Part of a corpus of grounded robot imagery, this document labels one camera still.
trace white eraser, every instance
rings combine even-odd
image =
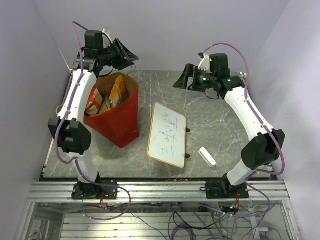
[[[217,162],[204,147],[200,148],[199,154],[206,161],[210,168],[214,168]]]

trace white wall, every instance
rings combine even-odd
[[[0,239],[14,239],[40,176],[68,74],[35,3],[0,0]]]
[[[286,138],[283,174],[304,239],[319,239],[320,2],[291,0],[251,69],[250,92]]]
[[[139,70],[180,71],[187,63],[198,64],[197,54],[217,42],[236,45],[252,64],[288,1],[35,0],[71,66],[78,48],[70,21],[78,21],[91,30],[111,28],[111,37],[140,58]],[[229,55],[233,71],[243,71],[232,49],[216,51]]]

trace metal rail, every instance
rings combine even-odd
[[[255,188],[263,191],[271,201],[289,200],[284,181],[249,181]],[[73,200],[71,194],[75,182],[35,182],[32,184],[29,202],[35,203],[99,203],[99,199]],[[200,191],[205,182],[118,182],[128,190],[133,203],[177,203],[177,202],[233,202],[234,199],[207,199],[206,193]],[[241,202],[265,201],[259,192],[248,188],[249,198]],[[127,203],[128,194],[119,189],[117,199],[109,203]]]

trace marble table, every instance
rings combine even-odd
[[[241,150],[249,142],[240,120],[222,99],[212,100],[202,92],[173,88],[181,71],[137,71],[131,74],[139,84],[138,123],[140,137],[125,148],[118,148],[102,135],[92,133],[90,152],[101,177],[108,178],[208,178],[222,177],[241,159]],[[207,94],[216,97],[208,90]],[[174,167],[147,156],[150,122],[155,102],[176,110],[187,119],[191,132],[186,135],[185,167]],[[198,151],[205,147],[216,160],[212,169]],[[73,164],[59,162],[54,148],[49,149],[45,178],[75,178]]]

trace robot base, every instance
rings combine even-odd
[[[96,183],[101,184],[100,175],[98,174],[96,178]],[[114,181],[104,180],[102,184],[117,185]],[[98,186],[91,183],[83,183],[78,181],[72,190],[73,200],[89,200],[89,199],[105,199],[105,200],[115,200],[117,199],[118,189],[117,187],[105,187]]]
[[[222,178],[213,178],[205,183],[205,187],[201,187],[200,191],[205,192],[207,199],[235,199],[239,194],[240,199],[248,199],[249,191],[245,183],[231,186],[227,175]]]

